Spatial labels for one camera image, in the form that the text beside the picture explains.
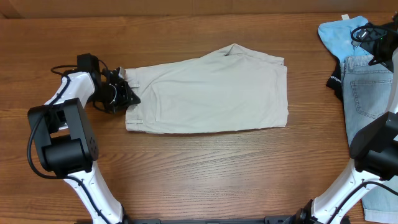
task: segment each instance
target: blue garment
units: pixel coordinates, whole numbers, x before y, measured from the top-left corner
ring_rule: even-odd
[[[362,16],[342,21],[327,22],[318,28],[318,34],[325,47],[338,58],[340,63],[348,56],[369,55],[361,47],[351,44],[351,31],[368,23]]]
[[[380,64],[369,66],[372,58],[372,55],[346,57],[341,64],[348,144],[387,108],[392,73]],[[398,191],[398,177],[385,185]],[[398,197],[383,188],[376,187],[366,194],[362,204],[366,221],[398,223]]]

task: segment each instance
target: denim pocket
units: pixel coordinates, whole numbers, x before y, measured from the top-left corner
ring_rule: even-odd
[[[358,80],[351,81],[356,111],[376,119],[387,107],[391,91],[391,80]]]

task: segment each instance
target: wooden tabletop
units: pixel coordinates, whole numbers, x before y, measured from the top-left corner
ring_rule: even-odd
[[[375,24],[390,14],[364,13]],[[124,112],[86,112],[99,167],[132,218],[291,215],[322,194],[348,163],[341,102],[325,86],[335,67],[317,29],[341,14],[0,20],[0,223],[73,223],[90,216],[62,180],[29,168],[27,111],[50,99],[56,65],[91,53],[109,68],[200,57],[232,43],[285,58],[286,128],[217,134],[126,131]],[[352,223],[363,223],[358,203]]]

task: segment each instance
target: light blue denim jeans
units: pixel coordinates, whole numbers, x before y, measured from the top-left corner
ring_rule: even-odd
[[[360,129],[384,114],[387,107],[392,73],[382,65],[369,66],[372,58],[346,57],[341,64],[348,144]],[[398,191],[398,177],[385,185]],[[366,221],[398,223],[398,197],[381,187],[365,195],[362,204]]]

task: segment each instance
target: beige pants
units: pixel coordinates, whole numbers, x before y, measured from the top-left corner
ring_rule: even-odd
[[[200,58],[126,70],[141,104],[126,129],[149,133],[214,133],[287,122],[284,59],[233,44]]]

